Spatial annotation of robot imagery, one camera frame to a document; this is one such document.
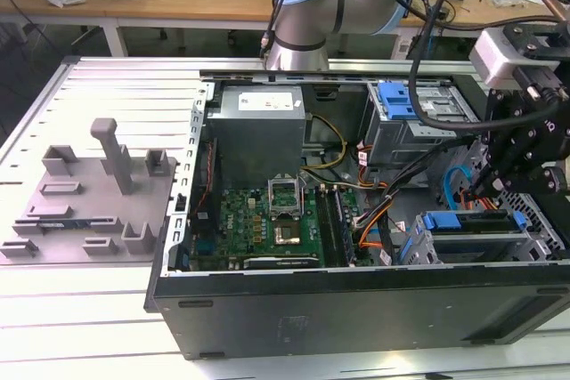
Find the wooden desk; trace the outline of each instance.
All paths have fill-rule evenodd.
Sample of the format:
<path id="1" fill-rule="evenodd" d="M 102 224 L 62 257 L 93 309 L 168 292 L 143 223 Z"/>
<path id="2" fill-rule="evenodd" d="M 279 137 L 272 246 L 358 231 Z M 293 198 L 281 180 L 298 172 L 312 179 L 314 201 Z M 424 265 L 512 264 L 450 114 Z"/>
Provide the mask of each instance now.
<path id="1" fill-rule="evenodd" d="M 14 0 L 40 24 L 75 24 L 100 26 L 105 32 L 113 56 L 125 56 L 121 27 L 265 29 L 271 14 L 271 0 L 86 0 L 85 4 L 62 9 L 45 0 Z M 489 17 L 503 20 L 530 14 L 548 13 L 538 4 L 526 7 L 496 8 L 490 0 L 452 1 L 456 9 L 454 23 L 485 24 Z M 423 10 L 423 4 L 414 5 Z M 26 23 L 8 0 L 0 0 L 0 21 Z M 396 33 L 399 42 L 408 44 L 423 22 L 416 17 L 402 20 Z M 446 31 L 445 36 L 465 36 Z M 395 58 L 407 51 L 397 46 Z"/>
<path id="2" fill-rule="evenodd" d="M 528 15 L 550 15 L 549 10 L 542 4 L 526 2 L 524 5 L 498 8 L 491 0 L 450 0 L 455 7 L 453 24 L 486 24 L 490 21 L 506 20 L 510 18 L 525 17 Z M 414 0 L 412 4 L 416 9 L 425 11 L 425 6 L 420 0 Z M 397 29 L 392 59 L 403 60 L 407 57 L 413 38 L 419 33 L 423 21 L 414 15 L 409 15 L 400 21 Z M 450 37 L 476 37 L 478 32 L 445 30 L 442 35 Z"/>
<path id="3" fill-rule="evenodd" d="M 121 27 L 262 30 L 271 0 L 85 0 L 58 8 L 45 0 L 14 0 L 38 24 L 102 27 L 113 56 L 126 56 Z M 9 0 L 0 0 L 0 21 L 26 24 Z"/>
<path id="4" fill-rule="evenodd" d="M 489 19 L 498 21 L 526 15 L 550 15 L 546 6 L 531 2 L 526 2 L 523 6 L 505 8 L 494 6 L 491 0 L 451 0 L 451 3 L 457 12 L 453 20 L 454 24 L 485 24 L 489 22 Z M 420 0 L 414 0 L 413 5 L 421 11 L 424 10 L 424 5 Z M 415 16 L 410 16 L 402 21 L 402 25 L 420 27 L 423 22 Z"/>

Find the orange wire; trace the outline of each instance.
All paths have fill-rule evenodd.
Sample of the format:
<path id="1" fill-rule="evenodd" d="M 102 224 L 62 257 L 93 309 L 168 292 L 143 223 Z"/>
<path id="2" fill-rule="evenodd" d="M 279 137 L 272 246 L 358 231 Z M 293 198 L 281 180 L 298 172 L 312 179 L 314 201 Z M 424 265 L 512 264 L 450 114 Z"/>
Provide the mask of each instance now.
<path id="1" fill-rule="evenodd" d="M 372 221 L 368 224 L 368 226 L 366 226 L 366 229 L 364 229 L 364 232 L 362 233 L 362 236 L 360 237 L 360 241 L 358 242 L 358 246 L 361 247 L 363 245 L 369 245 L 372 244 L 372 242 L 364 242 L 364 240 L 366 239 L 366 237 L 368 236 L 368 233 L 371 231 L 372 225 L 374 225 L 378 219 L 388 210 L 389 207 L 391 207 L 392 204 L 388 205 L 386 208 L 384 208 L 382 211 L 380 211 L 379 213 L 376 214 L 376 216 L 372 219 Z M 374 244 L 379 244 L 379 247 L 382 246 L 381 243 L 379 242 L 374 242 Z"/>
<path id="2" fill-rule="evenodd" d="M 372 146 L 364 146 L 361 149 L 359 149 L 358 151 L 368 151 L 372 149 Z M 360 183 L 361 186 L 363 187 L 374 187 L 374 183 L 373 182 L 366 182 L 365 180 L 362 179 L 362 174 L 364 174 L 364 169 L 366 169 L 366 166 L 361 166 L 360 170 L 358 171 L 358 182 Z M 388 184 L 386 182 L 379 182 L 378 183 L 379 187 L 388 187 Z"/>

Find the green circuit board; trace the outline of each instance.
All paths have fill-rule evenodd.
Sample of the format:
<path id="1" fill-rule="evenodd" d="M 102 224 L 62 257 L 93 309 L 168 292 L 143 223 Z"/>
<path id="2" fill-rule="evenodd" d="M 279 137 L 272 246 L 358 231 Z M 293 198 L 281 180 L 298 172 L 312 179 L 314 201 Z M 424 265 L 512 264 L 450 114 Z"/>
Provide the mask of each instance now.
<path id="1" fill-rule="evenodd" d="M 340 196 L 344 220 L 352 231 L 352 219 L 360 214 L 356 196 L 351 190 L 341 191 Z M 321 267 L 328 267 L 316 198 L 315 189 L 304 189 L 302 215 L 272 217 L 267 188 L 224 190 L 219 234 L 215 241 L 195 240 L 191 258 L 200 271 L 236 270 L 244 260 L 258 257 L 316 258 Z M 295 204 L 294 191 L 273 187 L 274 206 Z"/>
<path id="2" fill-rule="evenodd" d="M 278 229 L 286 230 L 295 221 L 273 218 L 269 214 L 267 189 L 261 190 L 225 190 L 221 206 L 221 236 L 216 244 L 216 256 L 229 260 L 243 260 L 252 256 L 303 256 L 318 258 L 323 266 L 323 252 L 319 222 L 316 212 L 314 190 L 303 193 L 304 214 L 288 232 L 282 232 L 279 244 L 276 237 Z M 342 193 L 346 213 L 352 218 L 357 215 L 358 207 L 354 194 Z M 295 198 L 286 192 L 275 192 L 273 203 L 277 206 L 290 206 Z"/>

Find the blue plastic clip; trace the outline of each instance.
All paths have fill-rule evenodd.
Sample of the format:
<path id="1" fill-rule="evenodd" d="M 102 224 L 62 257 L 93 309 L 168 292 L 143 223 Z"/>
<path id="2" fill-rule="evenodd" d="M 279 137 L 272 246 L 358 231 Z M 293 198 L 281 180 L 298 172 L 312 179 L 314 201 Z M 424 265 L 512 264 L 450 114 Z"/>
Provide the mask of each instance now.
<path id="1" fill-rule="evenodd" d="M 417 119 L 411 106 L 410 93 L 403 84 L 382 82 L 378 84 L 378 96 L 386 107 L 388 119 Z"/>
<path id="2" fill-rule="evenodd" d="M 526 222 L 526 217 L 523 213 L 521 213 L 520 211 L 515 211 L 513 213 L 513 218 L 515 219 L 515 222 L 517 222 L 517 226 L 520 230 L 526 229 L 526 226 L 528 224 Z"/>

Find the cpu socket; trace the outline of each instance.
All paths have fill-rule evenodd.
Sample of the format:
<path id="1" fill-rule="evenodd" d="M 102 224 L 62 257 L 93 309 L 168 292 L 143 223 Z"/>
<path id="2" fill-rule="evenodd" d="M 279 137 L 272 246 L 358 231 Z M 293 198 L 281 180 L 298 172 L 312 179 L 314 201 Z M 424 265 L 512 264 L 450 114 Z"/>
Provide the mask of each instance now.
<path id="1" fill-rule="evenodd" d="M 295 220 L 273 221 L 275 245 L 301 245 L 301 223 Z"/>

